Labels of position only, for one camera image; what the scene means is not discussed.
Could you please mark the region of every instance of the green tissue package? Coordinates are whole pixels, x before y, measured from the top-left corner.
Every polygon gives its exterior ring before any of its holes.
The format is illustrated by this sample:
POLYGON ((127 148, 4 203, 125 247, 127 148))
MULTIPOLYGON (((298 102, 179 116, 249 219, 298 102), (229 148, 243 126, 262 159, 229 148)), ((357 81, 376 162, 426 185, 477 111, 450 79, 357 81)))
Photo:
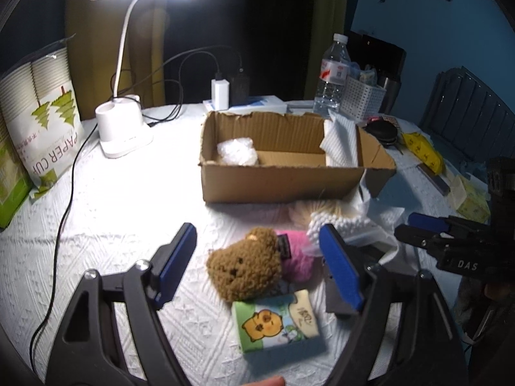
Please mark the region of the green tissue package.
POLYGON ((5 228, 27 198, 32 182, 0 115, 0 228, 5 228))
POLYGON ((307 290, 232 304, 243 353, 305 341, 319 335, 307 290))

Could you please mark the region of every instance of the white tablecloth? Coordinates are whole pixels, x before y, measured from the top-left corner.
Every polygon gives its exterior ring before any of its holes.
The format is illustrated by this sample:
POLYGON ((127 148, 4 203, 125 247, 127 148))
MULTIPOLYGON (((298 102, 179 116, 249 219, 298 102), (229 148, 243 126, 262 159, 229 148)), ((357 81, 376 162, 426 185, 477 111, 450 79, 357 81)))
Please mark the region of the white tablecloth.
MULTIPOLYGON (((170 109, 147 113, 164 117, 170 109)), ((198 167, 203 116, 201 105, 186 106, 179 120, 153 128, 151 145, 118 160, 104 158, 95 137, 84 150, 59 251, 56 300, 35 354, 41 377, 60 318, 84 271, 124 271, 136 260, 150 258, 183 222, 191 222, 198 230, 196 252, 176 297, 159 316, 192 384, 236 386, 274 374, 283 375, 289 385, 324 383, 347 340, 349 325, 325 313, 323 283, 312 286, 310 293, 320 339, 288 349, 240 353, 230 309, 218 298, 204 269, 208 252, 242 238, 253 226, 290 228, 291 224, 281 205, 205 205, 198 167)), ((93 125, 84 122, 87 131, 93 125)), ((26 362, 30 337, 50 299, 55 236, 69 195, 68 171, 45 197, 35 204, 25 202, 0 234, 0 322, 26 362)), ((416 168, 398 172, 379 198, 408 212, 452 213, 416 168)), ((420 260, 435 273, 452 304, 459 277, 436 270, 424 251, 420 260)), ((388 364, 397 317, 391 313, 373 376, 382 374, 388 364)), ((130 371, 143 377, 123 306, 117 305, 117 319, 130 371)))

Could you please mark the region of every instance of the perforated basket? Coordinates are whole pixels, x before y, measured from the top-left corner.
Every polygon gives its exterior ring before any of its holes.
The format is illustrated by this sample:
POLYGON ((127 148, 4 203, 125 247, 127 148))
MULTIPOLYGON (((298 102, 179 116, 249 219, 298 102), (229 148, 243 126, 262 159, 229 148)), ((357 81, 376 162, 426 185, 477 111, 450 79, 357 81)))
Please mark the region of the perforated basket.
POLYGON ((373 87, 347 76, 340 109, 356 119, 366 120, 379 112, 385 94, 382 87, 373 87))

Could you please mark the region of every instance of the yellow curtain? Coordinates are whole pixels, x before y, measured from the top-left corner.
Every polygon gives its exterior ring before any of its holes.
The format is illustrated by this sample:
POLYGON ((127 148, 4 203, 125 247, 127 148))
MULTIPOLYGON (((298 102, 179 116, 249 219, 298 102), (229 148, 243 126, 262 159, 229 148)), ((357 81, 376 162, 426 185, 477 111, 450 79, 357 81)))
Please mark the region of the yellow curtain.
MULTIPOLYGON (((112 95, 110 79, 117 64, 125 13, 131 0, 66 0, 66 35, 70 74, 82 119, 95 117, 95 109, 112 95)), ((132 12, 120 78, 120 89, 148 76, 163 62, 166 0, 141 0, 132 12)), ((156 73, 130 90, 144 107, 165 104, 163 79, 156 73)))
POLYGON ((347 0, 315 0, 311 29, 310 59, 307 64, 304 98, 313 99, 320 74, 320 62, 334 33, 343 33, 347 0))

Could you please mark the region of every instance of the brown teddy bear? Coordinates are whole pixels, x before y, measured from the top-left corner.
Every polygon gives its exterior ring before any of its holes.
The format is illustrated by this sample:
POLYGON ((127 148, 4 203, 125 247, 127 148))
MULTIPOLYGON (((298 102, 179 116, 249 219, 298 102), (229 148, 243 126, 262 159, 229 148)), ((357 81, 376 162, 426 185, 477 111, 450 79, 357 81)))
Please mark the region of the brown teddy bear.
POLYGON ((218 294, 228 302, 264 295, 281 279, 281 254, 273 229, 254 228, 231 246, 213 251, 208 275, 218 294))

